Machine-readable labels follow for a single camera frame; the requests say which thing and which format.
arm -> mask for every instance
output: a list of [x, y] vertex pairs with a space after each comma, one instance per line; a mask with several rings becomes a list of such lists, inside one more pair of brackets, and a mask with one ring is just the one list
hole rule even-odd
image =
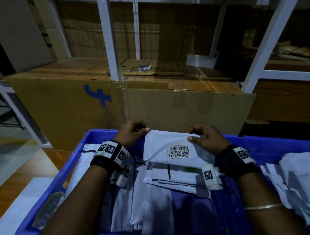
[[[187, 133], [201, 134], [205, 138], [200, 139], [194, 136], [188, 137], [188, 141], [198, 144], [210, 153], [219, 154], [231, 143], [226, 140], [218, 130], [211, 125], [193, 125]], [[236, 181], [245, 207], [257, 207], [281, 203], [280, 199], [269, 188], [263, 178], [256, 172], [241, 175], [234, 172], [235, 163], [229, 159], [229, 164], [222, 164], [219, 167], [222, 172], [232, 176]], [[282, 207], [269, 209], [248, 210], [248, 218], [256, 234], [268, 235], [291, 235], [309, 234], [307, 229], [296, 219], [290, 210]]]
[[[128, 149], [149, 131], [150, 128], [144, 121], [128, 121], [122, 124], [114, 140]], [[48, 220], [40, 235], [92, 234], [95, 230], [108, 179], [113, 171], [113, 169], [91, 165], [68, 198]]]

plastic tote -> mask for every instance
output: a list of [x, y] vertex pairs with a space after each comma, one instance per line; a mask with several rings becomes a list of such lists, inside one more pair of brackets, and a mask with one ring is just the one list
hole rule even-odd
[[[78, 144], [69, 160], [56, 175], [50, 186], [20, 224], [15, 234], [39, 234], [40, 230], [32, 227], [33, 221], [40, 208], [44, 205], [52, 193], [66, 191], [62, 185], [78, 162], [84, 144], [101, 144], [103, 141], [114, 138], [116, 133], [117, 130], [89, 130], [82, 138], [81, 142]], [[281, 157], [285, 153], [289, 152], [310, 152], [310, 141], [307, 140], [291, 140], [254, 136], [237, 137], [235, 135], [226, 135], [225, 137], [232, 144], [246, 148], [250, 155], [256, 160], [257, 165], [264, 165], [266, 163], [278, 163]], [[132, 155], [142, 157], [143, 146], [144, 139], [140, 139], [131, 149], [129, 149], [129, 152]], [[243, 208], [243, 204], [240, 199], [235, 181], [230, 177], [225, 176], [223, 177], [222, 181], [224, 184], [223, 190], [211, 192], [211, 203], [215, 209], [214, 216], [217, 220], [215, 224], [220, 227], [220, 234], [252, 234], [251, 227], [246, 217], [246, 212]], [[175, 220], [176, 227], [178, 226], [178, 223], [181, 223], [181, 221]]]

forearm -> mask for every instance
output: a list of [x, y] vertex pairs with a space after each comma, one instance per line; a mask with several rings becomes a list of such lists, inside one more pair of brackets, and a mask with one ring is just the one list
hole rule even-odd
[[[237, 184], [245, 207], [281, 203], [258, 173], [241, 176]], [[256, 234], [308, 234], [306, 228], [284, 206], [247, 212]]]
[[96, 165], [90, 166], [40, 235], [92, 234], [108, 178], [105, 169]]

yellow floor line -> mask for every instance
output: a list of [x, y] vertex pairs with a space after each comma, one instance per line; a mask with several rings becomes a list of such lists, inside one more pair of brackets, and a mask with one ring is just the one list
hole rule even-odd
[[0, 145], [3, 144], [22, 144], [22, 145], [38, 145], [35, 140], [21, 140], [9, 137], [0, 137]]

person's right arm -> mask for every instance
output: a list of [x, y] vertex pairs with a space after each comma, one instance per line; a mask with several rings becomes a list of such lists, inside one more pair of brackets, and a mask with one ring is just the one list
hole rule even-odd
[[[195, 143], [213, 154], [220, 154], [231, 143], [211, 125], [193, 125], [189, 134], [203, 134], [205, 138], [188, 137]], [[257, 207], [281, 203], [280, 199], [269, 188], [259, 173], [252, 172], [236, 179], [245, 207]], [[292, 235], [309, 234], [309, 231], [296, 219], [293, 213], [282, 207], [248, 210], [248, 218], [256, 234]]]

